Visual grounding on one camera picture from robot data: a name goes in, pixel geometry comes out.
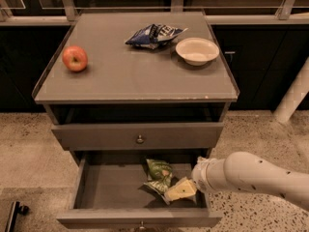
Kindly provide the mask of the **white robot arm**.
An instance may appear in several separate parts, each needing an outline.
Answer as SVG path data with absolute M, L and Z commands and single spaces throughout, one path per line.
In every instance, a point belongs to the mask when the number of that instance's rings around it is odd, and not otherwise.
M 247 152 L 226 159 L 199 157 L 191 178 L 180 179 L 163 194 L 167 202 L 220 191 L 262 193 L 280 197 L 309 211 L 309 175 L 281 168 Z

